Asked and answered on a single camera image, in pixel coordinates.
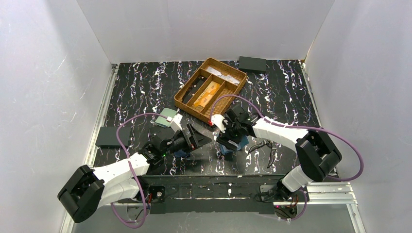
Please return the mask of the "light blue card holder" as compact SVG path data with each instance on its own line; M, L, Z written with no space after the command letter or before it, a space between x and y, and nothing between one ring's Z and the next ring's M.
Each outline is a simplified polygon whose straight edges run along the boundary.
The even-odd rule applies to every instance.
M242 138L242 140L240 141L240 143L238 144L236 150L228 149L226 146L224 146L222 144L219 144L220 153L225 155L225 154L228 154L228 153L233 153L233 152L239 151L239 150L243 149L248 143L249 143L248 137L244 136Z

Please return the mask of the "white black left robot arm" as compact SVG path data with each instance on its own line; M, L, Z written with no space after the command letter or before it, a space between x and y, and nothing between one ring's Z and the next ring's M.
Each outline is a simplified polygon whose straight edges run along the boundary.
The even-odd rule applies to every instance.
M149 129L148 141L129 158L107 166L78 167L57 194L58 200L74 222L80 223L104 205L135 198L140 185L134 177L157 169L167 155L182 152L187 156L212 141L191 124L187 124L187 129L186 133L181 129L153 126Z

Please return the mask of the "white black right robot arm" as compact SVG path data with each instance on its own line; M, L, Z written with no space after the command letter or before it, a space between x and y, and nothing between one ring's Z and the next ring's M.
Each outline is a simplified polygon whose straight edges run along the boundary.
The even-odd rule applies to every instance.
M271 197L286 200L307 184L322 182L342 160L336 145L321 129L282 126L267 116L249 114L240 105L229 108L224 115L213 115L210 123L220 130L216 141L227 149L237 149L244 137L252 136L279 143L296 153L300 164L282 177L271 191L261 194L263 200Z

